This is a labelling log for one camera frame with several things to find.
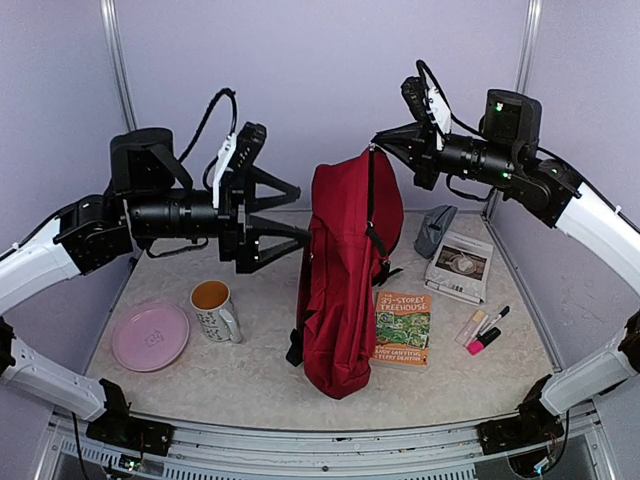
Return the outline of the red backpack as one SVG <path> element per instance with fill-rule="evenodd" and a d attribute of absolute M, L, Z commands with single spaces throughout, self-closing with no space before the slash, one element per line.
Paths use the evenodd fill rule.
<path fill-rule="evenodd" d="M 396 274 L 390 256 L 404 208 L 393 167 L 378 147 L 316 168 L 311 241 L 299 276 L 287 361 L 323 394 L 342 399 L 370 378 L 376 344 L 373 289 Z"/>

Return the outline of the white magazine booklet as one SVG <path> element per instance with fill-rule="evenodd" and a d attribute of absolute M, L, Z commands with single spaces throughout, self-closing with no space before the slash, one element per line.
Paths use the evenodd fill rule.
<path fill-rule="evenodd" d="M 434 292 L 481 305 L 486 301 L 494 246 L 448 231 L 429 262 L 424 286 Z"/>

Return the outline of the orange treehouse book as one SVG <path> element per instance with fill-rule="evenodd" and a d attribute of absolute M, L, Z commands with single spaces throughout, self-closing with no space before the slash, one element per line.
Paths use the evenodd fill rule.
<path fill-rule="evenodd" d="M 429 365 L 431 297 L 380 291 L 375 304 L 376 345 L 371 361 L 424 371 Z"/>

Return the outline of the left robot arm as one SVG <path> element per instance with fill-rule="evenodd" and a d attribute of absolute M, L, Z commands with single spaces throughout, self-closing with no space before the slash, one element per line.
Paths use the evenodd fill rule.
<path fill-rule="evenodd" d="M 159 239 L 183 239 L 191 251 L 216 239 L 220 260 L 233 262 L 239 274 L 304 247 L 307 231 L 262 217 L 301 194 L 257 167 L 265 140 L 264 126 L 245 124 L 222 149 L 213 186 L 198 190 L 174 155 L 169 129 L 116 136 L 106 190 L 54 212 L 2 255 L 2 310 Z"/>

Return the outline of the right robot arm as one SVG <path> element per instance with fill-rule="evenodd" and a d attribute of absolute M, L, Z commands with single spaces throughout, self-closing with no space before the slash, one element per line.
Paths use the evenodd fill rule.
<path fill-rule="evenodd" d="M 639 230 L 574 167 L 550 154 L 541 160 L 542 106 L 526 95 L 487 92 L 478 138 L 441 133 L 423 102 L 405 95 L 414 122 L 380 131 L 373 144 L 414 173 L 425 190 L 439 175 L 487 184 L 513 199 L 550 228 L 575 239 L 611 268 L 632 290 L 639 288 Z M 513 419 L 511 433 L 523 444 L 546 432 L 551 417 L 606 393 L 639 373 L 639 317 L 631 316 L 604 346 L 566 370 L 539 380 Z"/>

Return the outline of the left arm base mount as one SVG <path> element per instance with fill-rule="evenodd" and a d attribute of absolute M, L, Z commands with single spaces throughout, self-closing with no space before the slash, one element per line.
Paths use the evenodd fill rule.
<path fill-rule="evenodd" d="M 98 419 L 88 424 L 86 436 L 105 444 L 166 457 L 174 427 L 168 423 L 136 417 Z"/>

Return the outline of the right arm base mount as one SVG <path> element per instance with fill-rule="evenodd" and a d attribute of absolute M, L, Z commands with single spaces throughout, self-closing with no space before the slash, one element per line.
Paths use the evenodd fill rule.
<path fill-rule="evenodd" d="M 559 418 L 540 424 L 536 420 L 529 422 L 517 416 L 482 422 L 477 426 L 477 432 L 484 455 L 543 443 L 565 433 Z"/>

